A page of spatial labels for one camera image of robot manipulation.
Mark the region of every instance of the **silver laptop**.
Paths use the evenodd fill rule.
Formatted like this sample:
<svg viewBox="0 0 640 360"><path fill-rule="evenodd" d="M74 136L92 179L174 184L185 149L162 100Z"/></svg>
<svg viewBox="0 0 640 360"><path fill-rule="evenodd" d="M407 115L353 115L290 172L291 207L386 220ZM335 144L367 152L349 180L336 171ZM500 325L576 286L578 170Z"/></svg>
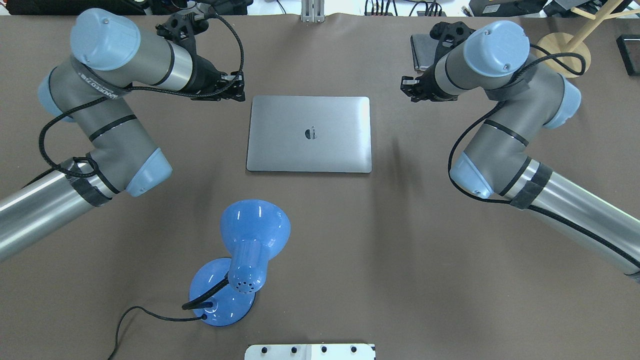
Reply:
<svg viewBox="0 0 640 360"><path fill-rule="evenodd" d="M369 98L254 97L246 168L371 172Z"/></svg>

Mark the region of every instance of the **blue lamp base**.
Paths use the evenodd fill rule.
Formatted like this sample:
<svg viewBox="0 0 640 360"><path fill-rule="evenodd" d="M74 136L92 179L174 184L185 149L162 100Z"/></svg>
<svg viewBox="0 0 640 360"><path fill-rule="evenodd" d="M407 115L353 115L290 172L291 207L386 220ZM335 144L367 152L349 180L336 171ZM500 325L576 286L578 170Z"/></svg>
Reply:
<svg viewBox="0 0 640 360"><path fill-rule="evenodd" d="M189 301L199 297L207 290L219 283L229 271L230 258L219 258L210 261L198 270L191 281ZM213 326L227 326L242 319L253 306L255 293L239 293L231 286L225 286L215 295L207 299L213 303L206 309L194 309L196 316L206 314L202 321Z"/></svg>

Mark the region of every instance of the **apple logo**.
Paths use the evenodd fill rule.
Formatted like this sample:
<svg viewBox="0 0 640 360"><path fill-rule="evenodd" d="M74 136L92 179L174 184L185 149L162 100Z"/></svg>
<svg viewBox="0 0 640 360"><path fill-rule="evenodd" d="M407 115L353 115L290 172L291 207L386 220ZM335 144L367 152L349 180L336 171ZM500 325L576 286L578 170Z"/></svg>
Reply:
<svg viewBox="0 0 640 360"><path fill-rule="evenodd" d="M309 140L313 140L316 138L316 129L312 126L311 129L307 129L305 131L305 136L309 139Z"/></svg>

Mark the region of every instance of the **robotic arm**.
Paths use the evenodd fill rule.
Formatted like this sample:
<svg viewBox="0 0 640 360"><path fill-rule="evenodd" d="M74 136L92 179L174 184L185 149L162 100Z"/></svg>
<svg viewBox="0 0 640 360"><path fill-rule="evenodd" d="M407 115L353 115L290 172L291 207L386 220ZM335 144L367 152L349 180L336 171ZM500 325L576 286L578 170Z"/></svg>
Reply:
<svg viewBox="0 0 640 360"><path fill-rule="evenodd" d="M73 56L45 77L38 97L59 117L81 106L62 120L76 122L95 149L85 158L50 163L53 171L0 201L0 261L118 193L137 197L170 176L169 162L122 99L131 90L153 90L133 87L133 81L198 100L244 101L241 72L219 72L196 54L194 36L207 28L206 19L172 15L156 28L158 35L101 9L77 18Z"/></svg>
<svg viewBox="0 0 640 360"><path fill-rule="evenodd" d="M640 283L640 221L524 152L541 128L556 128L573 116L579 90L549 67L532 64L529 39L513 22L477 31L461 22L440 23L431 36L451 46L439 48L442 57L436 53L421 77L403 77L401 90L412 101L453 101L477 87L499 101L452 166L452 181L471 197L498 193L507 200L489 201L546 215L558 230Z"/></svg>

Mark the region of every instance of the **brown table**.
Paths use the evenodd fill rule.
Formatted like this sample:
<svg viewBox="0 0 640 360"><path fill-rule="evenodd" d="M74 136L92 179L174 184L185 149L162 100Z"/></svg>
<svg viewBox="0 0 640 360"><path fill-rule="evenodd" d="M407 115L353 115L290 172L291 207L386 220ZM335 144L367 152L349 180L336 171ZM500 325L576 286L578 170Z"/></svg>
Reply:
<svg viewBox="0 0 640 360"><path fill-rule="evenodd" d="M138 17L144 28L164 17ZM227 256L222 211L249 198L278 204L291 239L239 323L214 328L136 314L117 359L243 359L255 343L368 342L378 359L637 359L640 286L530 214L481 204L446 174L453 141L493 104L480 90L411 103L409 36L439 19L332 15L230 17L246 49L244 103L148 92L127 100L173 165L140 198L123 194L0 264L1 359L104 359L122 311L181 311L194 273ZM465 19L473 28L493 19ZM36 139L52 117L36 89L70 53L70 17L0 17L0 198L46 169ZM516 19L530 39L575 33L581 19ZM577 116L543 131L529 154L640 217L640 79L615 38L640 21L608 20L586 43L593 64L572 80ZM237 68L220 23L200 54ZM251 98L368 96L374 170L254 174L245 170ZM47 138L58 161L91 145L73 124Z"/></svg>

